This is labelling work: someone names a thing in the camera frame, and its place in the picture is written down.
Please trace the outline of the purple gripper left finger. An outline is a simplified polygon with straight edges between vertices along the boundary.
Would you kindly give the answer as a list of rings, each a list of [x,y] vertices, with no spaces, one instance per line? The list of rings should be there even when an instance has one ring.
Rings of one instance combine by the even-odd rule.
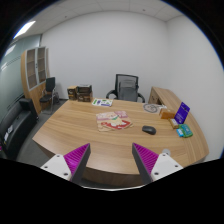
[[[79,184],[90,154],[90,144],[85,144],[66,155],[54,155],[41,168],[65,180]]]

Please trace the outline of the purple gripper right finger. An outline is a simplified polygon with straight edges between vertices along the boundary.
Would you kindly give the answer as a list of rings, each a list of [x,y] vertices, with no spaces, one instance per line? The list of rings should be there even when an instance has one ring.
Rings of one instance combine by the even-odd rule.
[[[182,169],[182,166],[169,154],[157,154],[137,143],[132,144],[132,154],[144,184],[149,184]]]

